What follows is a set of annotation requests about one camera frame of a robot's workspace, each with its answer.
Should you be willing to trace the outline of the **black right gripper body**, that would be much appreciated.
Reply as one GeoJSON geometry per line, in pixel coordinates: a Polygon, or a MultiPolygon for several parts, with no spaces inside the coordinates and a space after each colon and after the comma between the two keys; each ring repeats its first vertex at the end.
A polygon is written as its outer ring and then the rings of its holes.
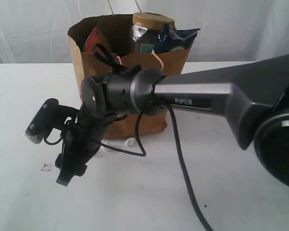
{"type": "Polygon", "coordinates": [[[77,121],[69,125],[63,138],[63,152],[58,157],[59,177],[84,175],[87,162],[99,151],[100,142],[115,118],[114,113],[101,118],[78,113],[77,121]]]}

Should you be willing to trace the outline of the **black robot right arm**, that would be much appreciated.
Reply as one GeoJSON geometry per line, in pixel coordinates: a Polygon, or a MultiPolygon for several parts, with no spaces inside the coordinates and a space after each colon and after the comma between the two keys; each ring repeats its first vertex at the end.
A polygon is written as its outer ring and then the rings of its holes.
{"type": "Polygon", "coordinates": [[[289,54],[172,76],[140,66],[114,70],[85,78],[81,95],[56,160],[61,185],[84,174],[118,114],[153,116],[175,108],[224,117],[239,147],[253,143],[265,169],[289,186],[289,54]]]}

